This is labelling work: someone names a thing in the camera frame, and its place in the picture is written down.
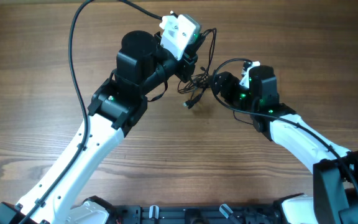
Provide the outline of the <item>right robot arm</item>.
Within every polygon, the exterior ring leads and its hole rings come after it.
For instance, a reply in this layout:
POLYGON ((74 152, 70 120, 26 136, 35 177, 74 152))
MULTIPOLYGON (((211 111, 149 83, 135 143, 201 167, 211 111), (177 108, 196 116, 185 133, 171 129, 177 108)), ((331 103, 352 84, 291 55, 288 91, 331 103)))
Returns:
POLYGON ((233 112, 250 115, 254 128, 290 151, 313 176, 313 195, 275 202, 279 223, 358 223, 358 151, 326 139, 280 102, 272 67, 245 63, 242 78, 211 77, 214 97, 233 112))

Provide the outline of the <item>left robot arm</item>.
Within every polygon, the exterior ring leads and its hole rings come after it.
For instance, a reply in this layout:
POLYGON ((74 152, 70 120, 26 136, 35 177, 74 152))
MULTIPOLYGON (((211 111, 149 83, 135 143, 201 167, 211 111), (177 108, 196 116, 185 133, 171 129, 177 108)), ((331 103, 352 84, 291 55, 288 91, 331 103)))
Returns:
POLYGON ((117 67, 83 108, 83 122, 40 182, 15 204, 0 203, 0 223, 118 223, 115 208, 99 197, 75 206, 78 194, 103 159, 138 123, 147 94, 171 76, 187 82, 205 40, 199 32, 126 34, 117 67))

